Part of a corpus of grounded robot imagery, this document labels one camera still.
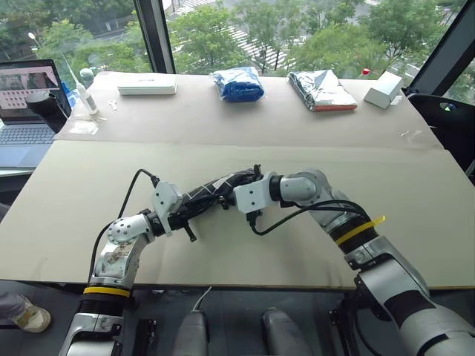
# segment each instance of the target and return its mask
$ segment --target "beige table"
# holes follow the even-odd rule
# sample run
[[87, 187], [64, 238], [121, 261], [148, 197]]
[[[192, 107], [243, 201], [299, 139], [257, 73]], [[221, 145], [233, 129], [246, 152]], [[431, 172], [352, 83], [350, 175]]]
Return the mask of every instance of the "beige table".
[[[430, 287], [475, 286], [474, 188], [443, 150], [239, 148], [57, 141], [0, 225], [0, 278], [85, 282], [97, 232], [117, 215], [140, 167], [188, 191], [259, 162], [280, 174], [320, 168], [362, 204]], [[126, 214], [150, 208], [148, 179], [137, 182]], [[260, 228], [288, 214], [266, 211]], [[254, 235], [235, 209], [216, 208], [148, 246], [138, 283], [340, 288], [354, 272], [306, 214]]]
[[[87, 117], [82, 103], [56, 139], [169, 142], [239, 146], [442, 148], [405, 96], [387, 110], [363, 101], [373, 81], [342, 80], [358, 102], [354, 111], [312, 113], [285, 78], [262, 77], [259, 102], [219, 100], [207, 76], [177, 76], [172, 96], [120, 96], [117, 83], [132, 73], [100, 73], [89, 88], [99, 107], [95, 135], [70, 133]], [[117, 110], [108, 104], [117, 102]]]

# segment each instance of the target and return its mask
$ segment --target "sneaker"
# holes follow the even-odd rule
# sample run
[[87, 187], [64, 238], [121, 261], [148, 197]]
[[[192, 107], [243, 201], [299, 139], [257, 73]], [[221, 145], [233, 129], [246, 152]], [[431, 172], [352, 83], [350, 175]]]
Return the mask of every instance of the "sneaker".
[[32, 304], [26, 297], [24, 311], [17, 317], [10, 318], [21, 330], [26, 332], [43, 332], [51, 322], [51, 315], [47, 310]]

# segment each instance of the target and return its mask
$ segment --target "window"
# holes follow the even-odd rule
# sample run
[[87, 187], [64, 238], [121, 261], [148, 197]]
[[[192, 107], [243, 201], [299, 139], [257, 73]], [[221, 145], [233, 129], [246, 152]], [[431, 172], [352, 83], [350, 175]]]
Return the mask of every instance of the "window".
[[475, 105], [475, 60], [460, 74], [444, 97]]
[[0, 0], [0, 62], [52, 58], [72, 89], [83, 68], [151, 71], [133, 0]]
[[[385, 70], [409, 85], [465, 0], [163, 0], [178, 73]], [[370, 69], [369, 75], [362, 70]]]

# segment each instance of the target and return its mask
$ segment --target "yellow band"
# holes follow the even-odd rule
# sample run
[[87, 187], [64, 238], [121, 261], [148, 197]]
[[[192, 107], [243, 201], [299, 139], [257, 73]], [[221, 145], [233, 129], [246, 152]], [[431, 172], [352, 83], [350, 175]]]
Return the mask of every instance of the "yellow band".
[[83, 294], [89, 293], [102, 293], [102, 294], [115, 294], [122, 295], [123, 297], [130, 297], [131, 293], [123, 289], [108, 288], [108, 287], [87, 287], [84, 289]]
[[348, 241], [349, 239], [359, 234], [360, 232], [367, 230], [369, 228], [372, 228], [373, 226], [376, 226], [385, 220], [386, 220], [386, 216], [383, 215], [382, 217], [379, 217], [378, 219], [365, 222], [363, 225], [360, 225], [357, 228], [354, 228], [353, 230], [348, 231], [345, 235], [339, 237], [335, 242], [338, 246], [340, 246], [342, 243], [344, 243], [345, 241]]

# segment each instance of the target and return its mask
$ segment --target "white spray bottle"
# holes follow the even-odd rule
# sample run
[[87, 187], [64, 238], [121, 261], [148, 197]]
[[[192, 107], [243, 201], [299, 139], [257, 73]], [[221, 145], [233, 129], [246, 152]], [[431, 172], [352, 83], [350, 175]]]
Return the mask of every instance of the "white spray bottle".
[[62, 54], [62, 58], [65, 60], [66, 65], [68, 66], [68, 69], [69, 69], [69, 71], [70, 71], [70, 73], [71, 73], [71, 75], [74, 79], [74, 82], [76, 83], [76, 89], [77, 89], [77, 92], [79, 93], [79, 97], [81, 98], [82, 103], [84, 104], [84, 106], [88, 110], [88, 113], [90, 115], [94, 115], [95, 113], [97, 113], [97, 105], [96, 105], [94, 99], [92, 99], [92, 96], [88, 93], [88, 91], [86, 90], [84, 85], [82, 85], [79, 82], [79, 80], [77, 80], [77, 78], [74, 75], [73, 70], [69, 66], [69, 63], [66, 60], [66, 57], [65, 57], [64, 54]]

